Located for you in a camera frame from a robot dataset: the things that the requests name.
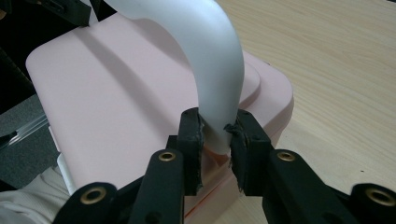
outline pink box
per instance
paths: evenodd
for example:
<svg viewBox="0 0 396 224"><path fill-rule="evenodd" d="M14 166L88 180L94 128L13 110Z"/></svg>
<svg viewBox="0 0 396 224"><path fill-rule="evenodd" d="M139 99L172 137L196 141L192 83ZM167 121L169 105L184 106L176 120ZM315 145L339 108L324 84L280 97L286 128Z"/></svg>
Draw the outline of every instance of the pink box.
<svg viewBox="0 0 396 224"><path fill-rule="evenodd" d="M269 64L246 52L244 59L240 108L275 145L291 118L291 85ZM181 112L198 106L186 57L152 21L115 14L40 46L26 65L71 192L97 181L121 188L142 176L151 154L177 134ZM213 221L239 195L228 162L204 153L202 166L204 187L186 197L186 223Z"/></svg>

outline white handle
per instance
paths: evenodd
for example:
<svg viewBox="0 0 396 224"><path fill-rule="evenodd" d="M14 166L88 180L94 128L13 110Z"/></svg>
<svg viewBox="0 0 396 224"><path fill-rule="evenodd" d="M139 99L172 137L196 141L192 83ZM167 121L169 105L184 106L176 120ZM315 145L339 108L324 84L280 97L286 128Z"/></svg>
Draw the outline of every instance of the white handle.
<svg viewBox="0 0 396 224"><path fill-rule="evenodd" d="M205 144L218 154L229 151L244 81L239 38L213 0L105 0L129 19L159 23L183 49L194 73Z"/></svg>

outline beige fabric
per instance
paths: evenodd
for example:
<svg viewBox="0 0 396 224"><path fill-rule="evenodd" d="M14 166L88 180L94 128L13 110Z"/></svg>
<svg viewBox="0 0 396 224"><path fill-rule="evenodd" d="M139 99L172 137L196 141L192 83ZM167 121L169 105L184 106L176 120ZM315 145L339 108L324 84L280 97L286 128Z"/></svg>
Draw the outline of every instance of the beige fabric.
<svg viewBox="0 0 396 224"><path fill-rule="evenodd" d="M69 198L58 167L50 167L23 189L0 192L0 223L52 223Z"/></svg>

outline white tube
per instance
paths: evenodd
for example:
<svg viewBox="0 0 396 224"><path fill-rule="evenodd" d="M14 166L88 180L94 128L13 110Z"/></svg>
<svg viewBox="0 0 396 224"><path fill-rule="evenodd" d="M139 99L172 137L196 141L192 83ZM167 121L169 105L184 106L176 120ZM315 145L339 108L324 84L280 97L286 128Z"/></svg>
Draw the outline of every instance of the white tube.
<svg viewBox="0 0 396 224"><path fill-rule="evenodd" d="M194 73L205 144L217 154L228 153L231 136L223 128L235 123L244 59L239 38L221 7L213 0L105 1L129 19L159 23L177 41Z"/></svg>

